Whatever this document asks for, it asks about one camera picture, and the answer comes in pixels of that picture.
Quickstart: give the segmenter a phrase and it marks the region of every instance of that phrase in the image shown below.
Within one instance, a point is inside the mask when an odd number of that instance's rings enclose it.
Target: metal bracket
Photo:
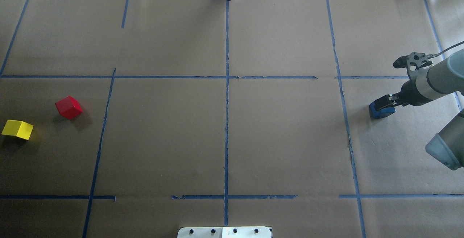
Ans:
[[[265,226],[245,227],[184,227],[177,238],[272,238],[272,228]]]

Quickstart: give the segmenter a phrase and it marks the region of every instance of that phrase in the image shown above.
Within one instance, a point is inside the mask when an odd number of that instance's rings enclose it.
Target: cube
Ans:
[[[12,135],[12,136],[16,136],[22,139],[29,140],[30,133],[32,133],[33,127],[34,127],[33,125],[28,124],[24,121],[8,119],[1,134]]]
[[[73,97],[67,96],[55,103],[61,116],[67,119],[73,119],[82,113],[81,105]]]

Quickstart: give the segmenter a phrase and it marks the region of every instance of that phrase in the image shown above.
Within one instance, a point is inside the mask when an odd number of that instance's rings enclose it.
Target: cable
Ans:
[[[455,45],[453,45],[453,46],[451,46],[451,47],[449,47],[449,48],[443,50],[441,53],[429,54],[429,55],[427,55],[427,58],[431,59],[431,58],[438,57],[438,56],[442,55],[443,53],[446,53],[448,50],[451,50],[452,48],[457,47],[457,46],[459,46],[459,45],[461,45],[461,44],[464,44],[464,41],[459,42],[459,43],[456,43]]]

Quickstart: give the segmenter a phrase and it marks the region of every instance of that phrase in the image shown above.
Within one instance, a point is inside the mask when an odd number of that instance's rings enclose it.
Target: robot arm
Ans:
[[[409,81],[403,84],[400,92],[385,95],[371,103],[370,111],[373,118],[393,114],[395,106],[421,106],[456,91],[464,94],[464,49],[434,66],[431,66],[432,62],[428,60],[452,47],[435,55],[411,53],[409,56],[398,58],[393,66],[407,68]],[[464,111],[435,135],[426,145],[426,151],[449,169],[456,170],[464,165]]]

